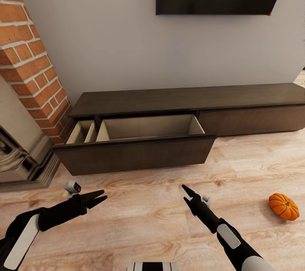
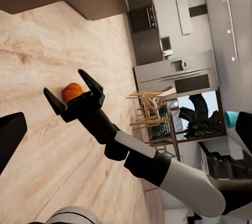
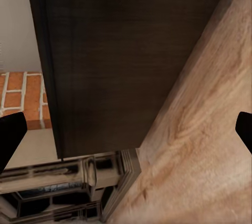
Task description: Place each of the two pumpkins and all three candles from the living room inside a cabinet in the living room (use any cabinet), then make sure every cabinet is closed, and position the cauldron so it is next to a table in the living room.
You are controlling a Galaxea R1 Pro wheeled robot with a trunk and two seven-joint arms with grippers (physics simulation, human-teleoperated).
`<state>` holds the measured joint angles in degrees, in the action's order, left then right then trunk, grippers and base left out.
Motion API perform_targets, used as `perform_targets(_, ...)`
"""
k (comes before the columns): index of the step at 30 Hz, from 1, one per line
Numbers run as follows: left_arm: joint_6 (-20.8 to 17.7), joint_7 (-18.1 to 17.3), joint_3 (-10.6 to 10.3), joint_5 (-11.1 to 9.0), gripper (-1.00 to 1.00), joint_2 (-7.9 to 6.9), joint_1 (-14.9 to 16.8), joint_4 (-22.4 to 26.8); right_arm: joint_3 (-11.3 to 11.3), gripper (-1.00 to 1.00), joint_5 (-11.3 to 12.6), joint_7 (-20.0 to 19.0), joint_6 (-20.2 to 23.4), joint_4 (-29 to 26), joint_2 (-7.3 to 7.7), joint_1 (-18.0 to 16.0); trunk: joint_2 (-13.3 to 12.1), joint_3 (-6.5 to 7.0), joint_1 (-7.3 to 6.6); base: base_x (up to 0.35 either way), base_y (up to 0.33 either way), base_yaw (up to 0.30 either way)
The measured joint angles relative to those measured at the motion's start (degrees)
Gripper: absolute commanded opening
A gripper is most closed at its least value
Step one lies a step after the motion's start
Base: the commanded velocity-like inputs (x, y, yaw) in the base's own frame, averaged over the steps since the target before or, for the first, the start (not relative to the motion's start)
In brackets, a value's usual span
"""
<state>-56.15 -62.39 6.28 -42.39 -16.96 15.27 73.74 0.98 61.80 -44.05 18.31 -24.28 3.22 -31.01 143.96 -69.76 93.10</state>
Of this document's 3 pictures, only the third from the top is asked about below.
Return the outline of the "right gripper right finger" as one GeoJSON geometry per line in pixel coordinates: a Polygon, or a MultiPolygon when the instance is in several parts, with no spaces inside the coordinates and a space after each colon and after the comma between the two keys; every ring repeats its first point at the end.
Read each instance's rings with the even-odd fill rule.
{"type": "Polygon", "coordinates": [[[243,111],[240,112],[235,130],[252,154],[252,114],[243,111]]]}

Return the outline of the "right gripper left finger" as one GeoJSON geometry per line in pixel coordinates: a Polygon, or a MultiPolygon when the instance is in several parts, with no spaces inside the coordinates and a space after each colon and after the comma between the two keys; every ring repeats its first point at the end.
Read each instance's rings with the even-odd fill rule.
{"type": "Polygon", "coordinates": [[[28,132],[23,112],[0,118],[0,174],[28,132]]]}

